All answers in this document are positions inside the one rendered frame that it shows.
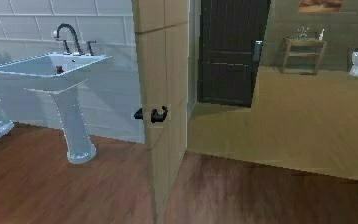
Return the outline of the white pedestal sink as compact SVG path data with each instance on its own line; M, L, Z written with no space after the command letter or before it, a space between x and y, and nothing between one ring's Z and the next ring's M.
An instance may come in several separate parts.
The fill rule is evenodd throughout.
M0 86L48 94L56 104L67 144L67 159L82 164L93 159L90 140L78 100L78 86L103 68L110 56L46 53L0 64Z

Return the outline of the orange framed wall picture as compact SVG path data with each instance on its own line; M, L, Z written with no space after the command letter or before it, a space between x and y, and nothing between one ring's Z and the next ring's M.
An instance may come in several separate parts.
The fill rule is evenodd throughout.
M300 13L339 12L343 0L300 0L298 11Z

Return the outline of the brown wooden shelf stand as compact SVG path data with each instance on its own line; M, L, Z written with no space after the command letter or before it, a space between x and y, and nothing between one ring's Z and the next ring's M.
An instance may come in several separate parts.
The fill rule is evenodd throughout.
M282 74L286 73L286 65L288 63L288 59L290 57L301 57L301 58L308 58L308 57L314 57L315 63L313 69L310 71L310 74L317 75L319 71L320 63L323 59L327 42L323 40L317 40L317 39L293 39L289 37L284 37L284 43L285 43L285 49L284 49L284 55L282 59L282 63L279 67L279 71ZM320 51L315 50L314 52L297 52L292 51L293 47L313 47L315 49L319 48Z

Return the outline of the dark brown room door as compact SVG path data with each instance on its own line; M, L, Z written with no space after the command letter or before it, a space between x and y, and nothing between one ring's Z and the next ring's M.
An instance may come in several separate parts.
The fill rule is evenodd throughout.
M198 101L250 107L271 0L201 0Z

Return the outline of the tan wooden room door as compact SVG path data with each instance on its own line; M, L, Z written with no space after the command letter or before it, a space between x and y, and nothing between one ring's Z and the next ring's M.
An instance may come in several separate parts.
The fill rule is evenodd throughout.
M189 0L131 0L153 224L164 213L186 151ZM164 122L151 122L151 111Z

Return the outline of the black sink faucet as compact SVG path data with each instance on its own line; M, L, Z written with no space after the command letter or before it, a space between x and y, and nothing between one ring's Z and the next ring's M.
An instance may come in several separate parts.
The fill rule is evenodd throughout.
M71 37L73 39L73 43L74 43L74 46L75 46L75 49L76 51L75 52L72 52L68 46L68 43L67 43L67 40L65 39L62 39L61 38L61 30L66 28L69 33L71 34ZM66 55L78 55L78 56L82 56L82 55L88 55L88 56L95 56L95 53L93 52L92 50L92 46L91 44L92 43L96 43L96 41L87 41L86 44L87 44L87 49L88 49L88 52L87 53L84 53L83 52L83 49L80 45L80 42L79 42L79 38L78 38L78 35L77 35L77 32L75 30L75 28L68 24L68 23L61 23L54 31L53 31L53 37L56 41L62 41L63 42L63 46L64 46L64 50L65 50L65 53Z

